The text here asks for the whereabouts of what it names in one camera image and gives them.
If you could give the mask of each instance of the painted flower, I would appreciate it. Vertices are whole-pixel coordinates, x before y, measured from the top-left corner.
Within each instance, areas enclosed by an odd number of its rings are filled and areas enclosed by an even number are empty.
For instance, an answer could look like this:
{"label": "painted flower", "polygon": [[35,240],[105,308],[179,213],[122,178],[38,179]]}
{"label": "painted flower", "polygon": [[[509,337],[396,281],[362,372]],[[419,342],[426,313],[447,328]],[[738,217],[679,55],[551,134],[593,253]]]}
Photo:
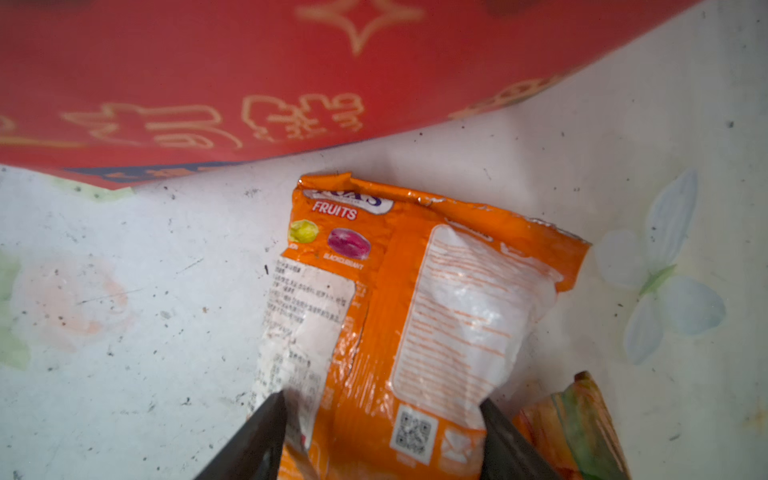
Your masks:
{"label": "painted flower", "polygon": [[675,273],[675,260],[694,216],[697,190],[696,171],[686,170],[654,200],[642,239],[631,230],[613,230],[594,248],[598,269],[607,282],[639,291],[640,300],[624,331],[624,350],[635,365],[658,348],[665,326],[695,335],[725,318],[720,295]]}

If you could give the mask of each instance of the nutrition label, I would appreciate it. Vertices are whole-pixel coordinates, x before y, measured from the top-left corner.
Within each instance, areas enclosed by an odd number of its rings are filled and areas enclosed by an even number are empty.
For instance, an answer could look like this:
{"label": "nutrition label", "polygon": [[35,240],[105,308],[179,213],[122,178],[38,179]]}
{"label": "nutrition label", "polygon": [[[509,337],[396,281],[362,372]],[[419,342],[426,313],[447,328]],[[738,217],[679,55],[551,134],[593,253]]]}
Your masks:
{"label": "nutrition label", "polygon": [[557,276],[537,260],[435,227],[392,371],[397,398],[483,429],[478,406],[506,380],[528,326],[554,304]]}
{"label": "nutrition label", "polygon": [[277,261],[249,409],[283,390],[286,441],[296,447],[308,449],[312,441],[333,350],[354,296],[350,279],[287,258]]}

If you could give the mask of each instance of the crumpled plastic packaging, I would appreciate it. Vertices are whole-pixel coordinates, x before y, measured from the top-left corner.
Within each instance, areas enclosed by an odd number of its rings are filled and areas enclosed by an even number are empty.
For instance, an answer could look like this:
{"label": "crumpled plastic packaging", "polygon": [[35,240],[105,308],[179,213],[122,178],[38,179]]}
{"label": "crumpled plastic packaging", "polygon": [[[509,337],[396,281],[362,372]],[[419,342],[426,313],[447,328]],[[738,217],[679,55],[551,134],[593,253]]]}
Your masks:
{"label": "crumpled plastic packaging", "polygon": [[350,174],[302,177],[249,407],[283,390],[280,478],[477,478],[478,405],[589,244]]}
{"label": "crumpled plastic packaging", "polygon": [[589,372],[525,407],[512,425],[563,480],[631,480],[611,414]]}

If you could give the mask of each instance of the orange packaging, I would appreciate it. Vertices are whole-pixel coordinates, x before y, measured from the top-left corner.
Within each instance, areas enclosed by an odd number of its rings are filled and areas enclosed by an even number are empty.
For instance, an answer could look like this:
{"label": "orange packaging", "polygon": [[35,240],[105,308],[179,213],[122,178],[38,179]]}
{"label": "orange packaging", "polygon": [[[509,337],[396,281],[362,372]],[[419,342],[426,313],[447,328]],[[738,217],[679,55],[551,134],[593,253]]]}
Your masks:
{"label": "orange packaging", "polygon": [[478,405],[588,248],[486,205],[302,177],[249,401],[286,392],[280,478],[478,478]]}

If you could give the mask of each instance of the yellow candy illustration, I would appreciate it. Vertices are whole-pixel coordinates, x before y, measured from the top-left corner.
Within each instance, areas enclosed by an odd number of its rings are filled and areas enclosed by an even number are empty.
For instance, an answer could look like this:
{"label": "yellow candy illustration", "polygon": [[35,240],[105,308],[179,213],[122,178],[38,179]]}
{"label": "yellow candy illustration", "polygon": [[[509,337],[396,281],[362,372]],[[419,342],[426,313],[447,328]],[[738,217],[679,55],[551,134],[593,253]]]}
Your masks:
{"label": "yellow candy illustration", "polygon": [[297,220],[290,224],[288,240],[297,243],[310,243],[315,241],[320,229],[309,220]]}

